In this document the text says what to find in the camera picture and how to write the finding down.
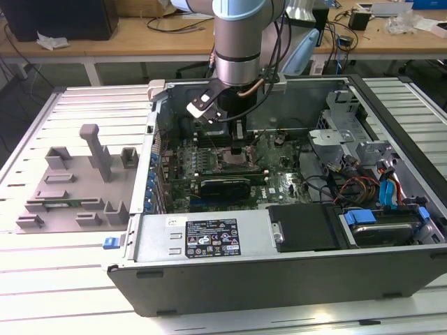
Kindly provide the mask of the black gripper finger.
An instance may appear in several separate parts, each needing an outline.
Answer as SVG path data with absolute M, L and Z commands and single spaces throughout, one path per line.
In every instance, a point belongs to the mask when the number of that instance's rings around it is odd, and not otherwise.
M 231 148 L 232 155 L 238 155 L 242 153 L 242 148 L 245 146 L 247 139 L 247 132 L 244 127 L 243 120 L 236 120 L 230 122 L 230 136 L 231 136 Z

